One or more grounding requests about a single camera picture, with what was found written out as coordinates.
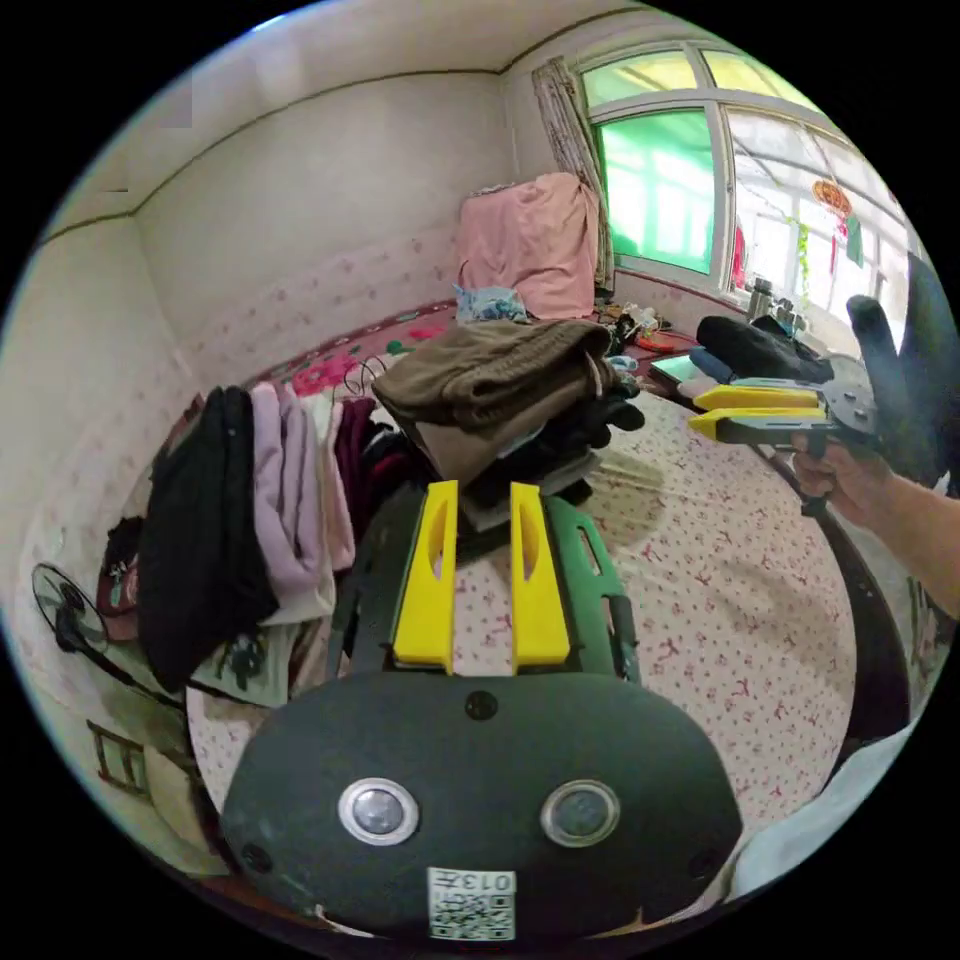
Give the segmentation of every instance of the printed label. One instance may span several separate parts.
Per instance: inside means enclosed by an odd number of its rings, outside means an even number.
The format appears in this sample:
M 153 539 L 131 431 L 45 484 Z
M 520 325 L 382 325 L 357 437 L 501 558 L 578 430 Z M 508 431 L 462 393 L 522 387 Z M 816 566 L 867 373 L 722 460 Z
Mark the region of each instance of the printed label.
M 427 870 L 430 936 L 437 940 L 513 940 L 517 875 L 499 870 Z

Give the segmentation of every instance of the black bag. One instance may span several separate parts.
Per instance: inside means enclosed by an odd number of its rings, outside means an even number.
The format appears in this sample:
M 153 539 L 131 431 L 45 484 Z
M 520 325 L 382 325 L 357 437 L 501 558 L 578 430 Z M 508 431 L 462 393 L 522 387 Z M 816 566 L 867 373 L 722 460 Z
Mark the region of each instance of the black bag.
M 791 339 L 773 317 L 748 325 L 730 317 L 704 317 L 697 341 L 738 377 L 772 377 L 826 383 L 833 379 L 829 360 Z

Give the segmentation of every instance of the hanging ornament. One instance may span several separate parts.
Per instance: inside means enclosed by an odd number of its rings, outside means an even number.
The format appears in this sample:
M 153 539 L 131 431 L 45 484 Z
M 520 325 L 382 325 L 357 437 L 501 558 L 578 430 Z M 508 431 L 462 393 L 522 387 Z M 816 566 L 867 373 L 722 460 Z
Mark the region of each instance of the hanging ornament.
M 847 195 L 829 180 L 817 180 L 813 184 L 813 196 L 817 203 L 844 220 L 853 213 L 853 207 Z

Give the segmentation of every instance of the black jacket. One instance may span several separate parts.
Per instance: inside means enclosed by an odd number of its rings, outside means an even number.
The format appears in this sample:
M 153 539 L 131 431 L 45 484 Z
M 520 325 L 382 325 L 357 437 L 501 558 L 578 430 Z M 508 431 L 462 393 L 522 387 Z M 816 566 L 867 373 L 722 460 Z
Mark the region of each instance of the black jacket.
M 195 429 L 155 465 L 139 562 L 140 644 L 171 693 L 276 611 L 253 523 L 246 391 L 213 390 Z

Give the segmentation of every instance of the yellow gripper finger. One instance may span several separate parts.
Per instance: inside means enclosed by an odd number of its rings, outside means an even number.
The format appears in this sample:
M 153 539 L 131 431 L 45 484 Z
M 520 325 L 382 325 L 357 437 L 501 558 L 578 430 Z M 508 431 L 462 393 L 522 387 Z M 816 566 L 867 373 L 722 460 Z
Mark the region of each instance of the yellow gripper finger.
M 431 483 L 417 531 L 393 655 L 401 664 L 453 673 L 453 609 L 457 567 L 456 480 Z
M 550 552 L 540 488 L 510 485 L 513 672 L 562 664 L 570 637 Z

